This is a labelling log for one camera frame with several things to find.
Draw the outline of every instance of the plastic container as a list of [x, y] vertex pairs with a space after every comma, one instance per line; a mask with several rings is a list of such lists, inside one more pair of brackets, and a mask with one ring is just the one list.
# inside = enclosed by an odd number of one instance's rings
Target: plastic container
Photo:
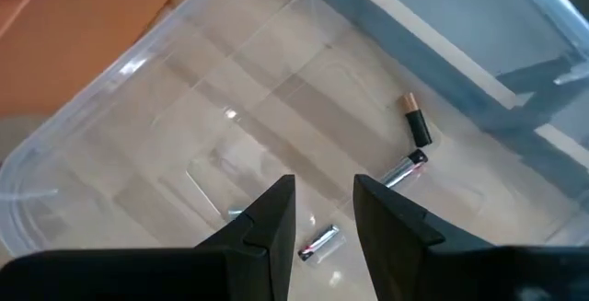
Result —
[[0, 237], [15, 256], [190, 247], [294, 173], [297, 247], [329, 224], [346, 242], [295, 257], [292, 298], [375, 299], [352, 179], [413, 150], [411, 90], [434, 143], [397, 191], [497, 244], [584, 244], [587, 82], [563, 77], [584, 19], [566, 0], [424, 1], [451, 8], [188, 0], [10, 155]]

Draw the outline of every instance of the wooden surface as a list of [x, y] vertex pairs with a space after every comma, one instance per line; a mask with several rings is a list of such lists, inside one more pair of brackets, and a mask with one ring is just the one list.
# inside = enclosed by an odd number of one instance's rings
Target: wooden surface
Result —
[[116, 60], [167, 0], [28, 0], [0, 32], [0, 116], [53, 112]]

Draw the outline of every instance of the clear plastic bin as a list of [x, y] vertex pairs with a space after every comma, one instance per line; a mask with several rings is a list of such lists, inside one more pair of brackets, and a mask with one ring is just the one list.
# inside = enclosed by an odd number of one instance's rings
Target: clear plastic bin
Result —
[[190, 247], [293, 173], [296, 246], [346, 243], [295, 258], [292, 298], [375, 299], [352, 179], [412, 151], [413, 91], [434, 144], [397, 191], [497, 244], [584, 244], [586, 34], [566, 0], [188, 0], [10, 155], [0, 237]]

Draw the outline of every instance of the orange wooden panel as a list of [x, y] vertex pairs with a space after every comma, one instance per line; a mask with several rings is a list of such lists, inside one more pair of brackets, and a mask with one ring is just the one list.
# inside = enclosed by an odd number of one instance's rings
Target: orange wooden panel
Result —
[[0, 116], [53, 112], [141, 36], [167, 0], [26, 0], [0, 32]]

